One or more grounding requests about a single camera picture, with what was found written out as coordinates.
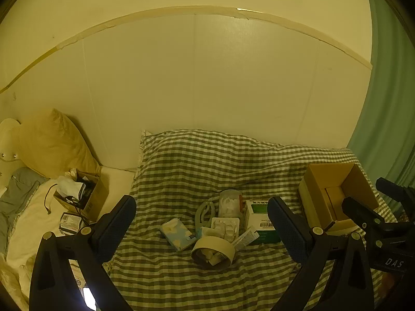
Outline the green and white box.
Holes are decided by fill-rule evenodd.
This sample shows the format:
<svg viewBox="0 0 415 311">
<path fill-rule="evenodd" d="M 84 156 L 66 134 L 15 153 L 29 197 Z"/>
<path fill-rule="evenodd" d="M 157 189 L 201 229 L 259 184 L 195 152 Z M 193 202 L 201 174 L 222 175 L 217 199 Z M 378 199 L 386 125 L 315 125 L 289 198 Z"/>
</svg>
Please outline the green and white box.
<svg viewBox="0 0 415 311">
<path fill-rule="evenodd" d="M 252 244 L 277 244 L 281 241 L 268 216 L 267 200 L 246 200 L 244 228 L 253 228 L 259 237 Z"/>
</svg>

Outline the clear plastic jar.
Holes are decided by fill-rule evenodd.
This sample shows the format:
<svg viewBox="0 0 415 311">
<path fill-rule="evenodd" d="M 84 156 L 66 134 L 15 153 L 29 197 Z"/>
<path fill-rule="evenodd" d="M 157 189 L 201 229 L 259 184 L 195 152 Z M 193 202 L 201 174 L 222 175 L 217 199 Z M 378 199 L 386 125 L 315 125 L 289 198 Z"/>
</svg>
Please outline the clear plastic jar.
<svg viewBox="0 0 415 311">
<path fill-rule="evenodd" d="M 219 193 L 219 217 L 240 218 L 243 210 L 243 197 L 236 189 L 227 189 Z"/>
</svg>

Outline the grey checked blanket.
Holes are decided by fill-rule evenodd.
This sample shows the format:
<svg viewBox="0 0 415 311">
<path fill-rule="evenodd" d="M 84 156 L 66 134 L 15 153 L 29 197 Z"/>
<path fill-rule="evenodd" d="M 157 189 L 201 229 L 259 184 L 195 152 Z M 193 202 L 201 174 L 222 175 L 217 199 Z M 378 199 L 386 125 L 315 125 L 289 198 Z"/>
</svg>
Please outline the grey checked blanket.
<svg viewBox="0 0 415 311">
<path fill-rule="evenodd" d="M 160 231 L 193 229 L 206 201 L 232 212 L 241 199 L 279 195 L 301 211 L 297 188 L 310 163 L 356 162 L 349 150 L 282 146 L 201 130 L 146 134 L 132 183 L 136 215 L 113 257 L 111 279 L 133 310 L 270 310 L 300 269 L 282 244 L 247 246 L 225 270 L 206 270 Z"/>
</svg>

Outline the teal curtain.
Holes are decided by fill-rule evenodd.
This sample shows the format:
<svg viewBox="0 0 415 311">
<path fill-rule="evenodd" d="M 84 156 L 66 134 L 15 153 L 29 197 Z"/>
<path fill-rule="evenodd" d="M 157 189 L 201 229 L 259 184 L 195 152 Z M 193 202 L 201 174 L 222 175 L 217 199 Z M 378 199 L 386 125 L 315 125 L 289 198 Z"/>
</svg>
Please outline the teal curtain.
<svg viewBox="0 0 415 311">
<path fill-rule="evenodd" d="M 373 69 L 348 148 L 371 181 L 414 185 L 414 45 L 386 0 L 369 0 Z"/>
</svg>

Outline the small cluttered cardboard box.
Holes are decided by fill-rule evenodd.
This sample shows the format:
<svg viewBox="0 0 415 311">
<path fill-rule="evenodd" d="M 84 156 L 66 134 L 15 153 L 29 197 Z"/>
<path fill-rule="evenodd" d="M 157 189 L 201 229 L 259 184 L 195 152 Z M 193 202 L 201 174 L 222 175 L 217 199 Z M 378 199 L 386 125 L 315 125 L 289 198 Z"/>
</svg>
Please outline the small cluttered cardboard box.
<svg viewBox="0 0 415 311">
<path fill-rule="evenodd" d="M 60 176 L 53 197 L 69 212 L 89 221 L 98 220 L 108 189 L 99 176 L 76 171 L 75 178 Z"/>
</svg>

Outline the roll of masking tape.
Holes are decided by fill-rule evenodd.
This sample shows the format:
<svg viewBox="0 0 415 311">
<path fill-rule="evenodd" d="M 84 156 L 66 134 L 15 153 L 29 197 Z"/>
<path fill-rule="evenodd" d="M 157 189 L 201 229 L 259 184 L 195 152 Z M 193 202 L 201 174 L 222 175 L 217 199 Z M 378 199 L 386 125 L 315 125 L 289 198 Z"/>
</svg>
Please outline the roll of masking tape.
<svg viewBox="0 0 415 311">
<path fill-rule="evenodd" d="M 234 246 L 219 237 L 202 237 L 195 243 L 191 252 L 192 259 L 208 270 L 228 268 L 235 256 Z"/>
</svg>

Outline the tissue packet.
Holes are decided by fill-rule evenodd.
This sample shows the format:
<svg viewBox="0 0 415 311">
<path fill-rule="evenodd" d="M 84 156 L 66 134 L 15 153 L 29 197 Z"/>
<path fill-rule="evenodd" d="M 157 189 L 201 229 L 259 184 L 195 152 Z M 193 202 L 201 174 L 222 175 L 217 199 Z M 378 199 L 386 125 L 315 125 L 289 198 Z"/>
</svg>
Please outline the tissue packet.
<svg viewBox="0 0 415 311">
<path fill-rule="evenodd" d="M 177 252 L 192 246 L 196 236 L 185 226 L 179 218 L 173 218 L 160 226 L 160 231 Z"/>
</svg>

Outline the grey blue cloth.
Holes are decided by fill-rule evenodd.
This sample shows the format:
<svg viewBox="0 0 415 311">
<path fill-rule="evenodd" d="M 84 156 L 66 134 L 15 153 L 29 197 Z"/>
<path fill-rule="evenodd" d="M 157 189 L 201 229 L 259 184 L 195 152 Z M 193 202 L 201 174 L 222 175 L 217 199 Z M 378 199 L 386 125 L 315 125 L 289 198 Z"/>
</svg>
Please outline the grey blue cloth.
<svg viewBox="0 0 415 311">
<path fill-rule="evenodd" d="M 1 195 L 1 254 L 7 254 L 9 235 L 16 218 L 38 187 L 47 180 L 28 167 L 19 168 L 11 175 L 6 192 Z"/>
</svg>

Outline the beige pillow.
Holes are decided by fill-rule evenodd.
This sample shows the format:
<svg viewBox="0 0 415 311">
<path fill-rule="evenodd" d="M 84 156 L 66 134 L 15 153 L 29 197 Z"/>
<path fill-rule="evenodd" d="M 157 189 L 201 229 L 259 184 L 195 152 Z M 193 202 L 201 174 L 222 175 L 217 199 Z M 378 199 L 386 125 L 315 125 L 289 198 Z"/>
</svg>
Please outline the beige pillow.
<svg viewBox="0 0 415 311">
<path fill-rule="evenodd" d="M 101 167 L 74 123 L 55 108 L 42 110 L 12 130 L 19 159 L 46 178 L 75 168 L 99 175 Z"/>
</svg>

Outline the white ointment tube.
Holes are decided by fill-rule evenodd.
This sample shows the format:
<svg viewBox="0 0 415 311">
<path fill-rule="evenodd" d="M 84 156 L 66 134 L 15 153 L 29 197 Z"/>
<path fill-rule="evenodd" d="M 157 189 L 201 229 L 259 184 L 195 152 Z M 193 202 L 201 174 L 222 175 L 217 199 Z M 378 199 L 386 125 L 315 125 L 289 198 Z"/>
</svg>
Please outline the white ointment tube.
<svg viewBox="0 0 415 311">
<path fill-rule="evenodd" d="M 235 252 L 245 248 L 260 237 L 254 227 L 248 228 L 242 235 L 235 239 L 232 243 Z"/>
</svg>

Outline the white plastic blister tray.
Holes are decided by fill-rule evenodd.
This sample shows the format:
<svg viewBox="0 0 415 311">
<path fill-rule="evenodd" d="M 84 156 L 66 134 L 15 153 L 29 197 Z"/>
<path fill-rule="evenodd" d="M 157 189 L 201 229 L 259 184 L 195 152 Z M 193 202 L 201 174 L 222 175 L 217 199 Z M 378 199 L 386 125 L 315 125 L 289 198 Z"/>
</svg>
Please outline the white plastic blister tray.
<svg viewBox="0 0 415 311">
<path fill-rule="evenodd" d="M 213 218 L 209 227 L 201 228 L 201 236 L 219 237 L 232 243 L 239 236 L 239 218 Z"/>
</svg>

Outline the open brown cardboard box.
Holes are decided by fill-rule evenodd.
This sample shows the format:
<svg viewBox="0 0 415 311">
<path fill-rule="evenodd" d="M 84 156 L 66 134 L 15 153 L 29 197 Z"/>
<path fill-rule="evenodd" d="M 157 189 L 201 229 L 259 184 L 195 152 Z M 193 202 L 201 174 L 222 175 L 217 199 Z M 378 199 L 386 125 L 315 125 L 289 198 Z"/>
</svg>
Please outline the open brown cardboard box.
<svg viewBox="0 0 415 311">
<path fill-rule="evenodd" d="M 370 209 L 379 207 L 374 191 L 355 163 L 309 164 L 298 193 L 307 224 L 333 236 L 346 235 L 357 229 L 343 213 L 345 198 L 352 197 Z"/>
</svg>

